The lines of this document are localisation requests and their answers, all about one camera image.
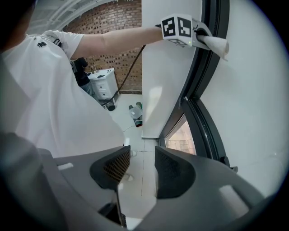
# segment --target black logo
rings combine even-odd
[[[42,42],[42,43],[38,43],[37,46],[39,47],[43,47],[43,46],[46,46],[47,44],[45,42]]]

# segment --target white cloth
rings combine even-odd
[[[204,35],[199,35],[198,39],[204,42],[212,52],[217,54],[223,60],[226,60],[225,55],[229,53],[229,43],[226,39]]]
[[[53,157],[123,145],[120,127],[75,80],[70,58],[83,35],[44,34],[57,37],[62,48],[43,37],[27,35],[22,43],[2,53],[8,70],[29,98],[13,132],[38,148],[48,149]]]

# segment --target faucet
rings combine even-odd
[[[95,65],[93,65],[94,66],[94,70],[95,70],[95,72],[97,73],[98,72],[98,69],[95,67]]]

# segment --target person in dark clothing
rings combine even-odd
[[[92,96],[96,101],[98,101],[91,86],[90,80],[84,71],[84,68],[88,65],[86,60],[84,58],[78,58],[77,60],[71,61],[70,64],[78,86],[80,86],[88,95]]]

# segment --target glass pane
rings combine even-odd
[[[196,154],[191,130],[184,115],[166,138],[166,147]]]

